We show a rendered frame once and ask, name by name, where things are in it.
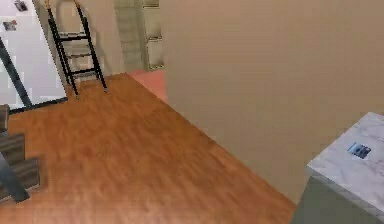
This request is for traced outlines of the grey chest of drawers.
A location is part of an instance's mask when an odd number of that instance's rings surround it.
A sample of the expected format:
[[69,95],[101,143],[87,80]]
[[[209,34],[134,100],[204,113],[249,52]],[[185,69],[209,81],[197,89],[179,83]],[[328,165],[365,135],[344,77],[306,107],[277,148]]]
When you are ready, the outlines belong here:
[[125,67],[162,69],[160,0],[114,0],[114,8]]

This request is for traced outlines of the white refrigerator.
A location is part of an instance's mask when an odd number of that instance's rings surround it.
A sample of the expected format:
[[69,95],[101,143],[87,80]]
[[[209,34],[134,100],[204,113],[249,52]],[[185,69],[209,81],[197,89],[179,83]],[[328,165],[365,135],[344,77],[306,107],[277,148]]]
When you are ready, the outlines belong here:
[[[54,62],[33,0],[22,0],[28,10],[17,10],[15,0],[0,0],[0,37],[32,102],[26,107],[0,60],[0,105],[19,112],[55,104],[68,99]],[[17,21],[15,31],[6,31],[5,21]]]

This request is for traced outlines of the black ladder shelf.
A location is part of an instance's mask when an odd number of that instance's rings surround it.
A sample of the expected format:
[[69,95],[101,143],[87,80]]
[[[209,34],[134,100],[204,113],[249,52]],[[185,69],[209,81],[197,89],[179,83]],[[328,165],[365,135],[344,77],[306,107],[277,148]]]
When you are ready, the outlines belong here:
[[[78,32],[60,31],[56,17],[53,13],[51,0],[44,0],[44,6],[48,13],[48,25],[66,83],[72,87],[75,97],[78,98],[79,91],[76,81],[81,78],[94,76],[101,83],[103,90],[107,92],[107,83],[93,44],[88,18],[83,13],[78,0],[72,1],[78,13],[81,25],[81,30]],[[88,58],[91,60],[91,63],[86,68],[75,68],[72,65],[72,62],[80,58]]]

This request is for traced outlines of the small blue flat object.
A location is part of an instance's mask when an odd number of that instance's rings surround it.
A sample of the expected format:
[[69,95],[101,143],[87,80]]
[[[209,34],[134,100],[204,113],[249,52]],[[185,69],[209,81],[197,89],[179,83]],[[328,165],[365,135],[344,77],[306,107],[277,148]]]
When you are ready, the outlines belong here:
[[348,152],[361,159],[365,159],[366,156],[371,152],[371,148],[355,142],[348,148]]

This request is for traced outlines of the grey marble counter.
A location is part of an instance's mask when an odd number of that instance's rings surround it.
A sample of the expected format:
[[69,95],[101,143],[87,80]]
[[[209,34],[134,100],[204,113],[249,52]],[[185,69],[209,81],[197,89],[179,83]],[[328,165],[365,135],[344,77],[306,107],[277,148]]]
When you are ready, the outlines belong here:
[[[348,152],[371,148],[365,159]],[[307,164],[290,224],[384,224],[384,115],[369,112]]]

